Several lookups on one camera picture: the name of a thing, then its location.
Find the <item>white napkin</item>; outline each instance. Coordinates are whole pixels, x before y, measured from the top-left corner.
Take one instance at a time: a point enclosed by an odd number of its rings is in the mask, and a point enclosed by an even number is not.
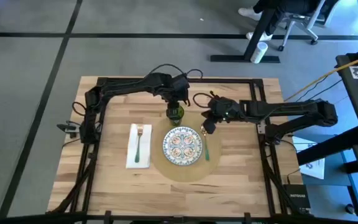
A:
[[[139,142],[139,162],[135,162],[137,150],[137,125],[131,124],[131,131],[128,140],[127,169],[149,168],[150,167],[150,143],[152,139],[152,125],[143,125],[143,134]]]

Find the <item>wooden table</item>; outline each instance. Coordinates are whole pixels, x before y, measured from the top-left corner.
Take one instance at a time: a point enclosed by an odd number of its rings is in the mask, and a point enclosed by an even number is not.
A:
[[[85,103],[84,94],[95,86],[97,77],[82,77],[75,101]],[[214,91],[219,96],[233,100],[249,100],[249,85],[244,83],[190,83],[189,98],[197,92]],[[268,103],[283,102],[278,79],[264,79]],[[207,97],[198,98],[207,103]],[[219,124],[222,156],[213,173],[196,182],[175,182],[159,173],[151,163],[149,169],[126,169],[126,152],[131,123],[156,124],[165,117],[166,103],[161,97],[149,93],[133,93],[110,100],[104,119],[96,172],[93,180],[88,214],[104,215],[153,215],[153,216],[202,216],[269,217],[267,196],[260,160],[255,124]],[[186,112],[202,112],[205,109],[194,103],[184,106]],[[71,120],[81,122],[82,117],[71,114]],[[272,118],[280,124],[287,117]],[[82,144],[77,141],[63,148],[57,176],[53,184],[48,210],[66,197],[74,186]],[[277,157],[282,181],[287,174],[298,169],[296,152],[285,142],[277,146]],[[299,172],[291,174],[292,184],[302,184]],[[275,208],[280,212],[275,187]]]

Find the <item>woven placemat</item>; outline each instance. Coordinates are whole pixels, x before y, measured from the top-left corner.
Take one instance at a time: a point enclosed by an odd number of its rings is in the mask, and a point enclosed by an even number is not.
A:
[[[214,134],[207,134],[207,144],[209,149],[209,161],[205,159],[205,141],[201,133],[201,124],[205,118],[199,113],[185,113],[181,125],[194,129],[203,140],[203,152],[200,158],[188,166],[178,166],[171,163],[162,151],[162,142],[169,130],[174,127],[166,118],[153,126],[151,160],[153,165],[164,175],[178,182],[192,182],[206,177],[218,166],[222,154],[221,138],[218,130]]]

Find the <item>black floor line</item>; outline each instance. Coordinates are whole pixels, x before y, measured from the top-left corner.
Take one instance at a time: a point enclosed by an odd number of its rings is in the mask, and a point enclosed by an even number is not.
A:
[[[0,32],[0,37],[70,37],[70,38],[158,38],[158,39],[246,39],[244,34],[136,34],[136,33],[61,33],[61,32]],[[284,35],[273,35],[282,40]],[[308,35],[290,35],[289,40],[311,40]],[[358,40],[358,35],[319,35],[319,40]]]
[[[70,22],[68,23],[68,27],[66,29],[66,34],[70,34],[73,30],[76,18],[80,11],[81,3],[82,3],[82,0],[77,0],[73,14],[71,15]],[[9,183],[9,186],[7,188],[4,200],[2,201],[2,204],[0,207],[0,218],[6,218],[7,214],[9,213],[9,209],[11,208],[14,196],[16,194],[16,190],[19,186],[20,179],[22,177],[27,159],[29,158],[30,151],[31,151],[32,145],[34,143],[35,136],[36,136],[38,128],[40,126],[41,119],[44,114],[45,108],[47,106],[47,102],[48,102],[50,93],[52,91],[52,87],[55,82],[57,73],[59,71],[59,67],[62,62],[69,39],[70,38],[68,37],[68,35],[66,35],[65,38],[63,38],[62,43],[60,44],[60,48],[57,53],[55,62],[53,63],[52,70],[50,71],[50,75],[48,77],[47,84],[44,88],[44,91],[42,92],[40,103],[38,105],[37,111],[35,112],[34,120],[32,121],[31,127],[29,129],[29,133],[27,135],[27,138],[26,138],[24,146],[23,146],[23,150],[20,154],[19,161],[16,165],[11,182]]]

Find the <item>ceramic plate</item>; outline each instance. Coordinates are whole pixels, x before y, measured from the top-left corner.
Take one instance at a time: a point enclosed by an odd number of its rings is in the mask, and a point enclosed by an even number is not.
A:
[[[193,164],[203,152],[203,142],[198,133],[188,127],[177,127],[165,135],[162,150],[173,164]]]

